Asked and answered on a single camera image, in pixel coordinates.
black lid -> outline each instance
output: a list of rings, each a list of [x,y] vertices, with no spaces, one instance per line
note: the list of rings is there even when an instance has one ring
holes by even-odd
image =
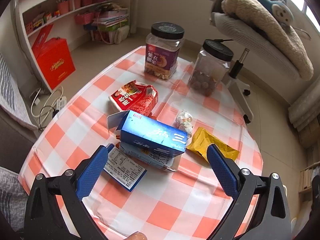
[[[180,40],[183,38],[184,29],[174,23],[158,22],[151,26],[151,33],[167,40]]]
[[[205,40],[202,47],[210,55],[223,61],[230,62],[233,58],[232,50],[220,42],[214,40]]]

caster wheel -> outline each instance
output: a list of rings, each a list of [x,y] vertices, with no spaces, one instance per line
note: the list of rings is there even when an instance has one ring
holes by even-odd
[[[245,89],[245,90],[243,91],[243,94],[244,94],[245,96],[248,96],[248,95],[251,94],[251,92],[250,92],[250,90]]]
[[[243,119],[246,124],[251,123],[251,121],[249,120],[249,118],[246,114],[243,116]]]

blue gripper pad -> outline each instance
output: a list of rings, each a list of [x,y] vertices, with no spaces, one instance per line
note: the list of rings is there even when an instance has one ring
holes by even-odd
[[[207,149],[207,158],[226,195],[236,199],[239,195],[237,179],[212,145]]]
[[[106,147],[101,147],[100,151],[78,178],[76,194],[80,201],[82,198],[89,196],[107,161],[108,150]]]

yellow wrapper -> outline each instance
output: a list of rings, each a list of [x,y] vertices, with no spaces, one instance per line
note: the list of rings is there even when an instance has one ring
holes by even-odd
[[[234,161],[238,158],[239,151],[231,148],[229,145],[226,145],[202,127],[197,129],[196,133],[192,137],[192,142],[187,146],[187,149],[202,156],[206,161],[208,161],[207,148],[213,143],[219,148],[226,158],[230,158]]]

clear plastic jar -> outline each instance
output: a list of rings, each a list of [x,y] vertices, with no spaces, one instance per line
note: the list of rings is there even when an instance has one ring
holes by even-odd
[[[145,72],[169,79],[177,69],[184,29],[168,22],[154,23],[146,38]]]
[[[188,85],[209,97],[229,71],[233,52],[214,40],[205,40]]]

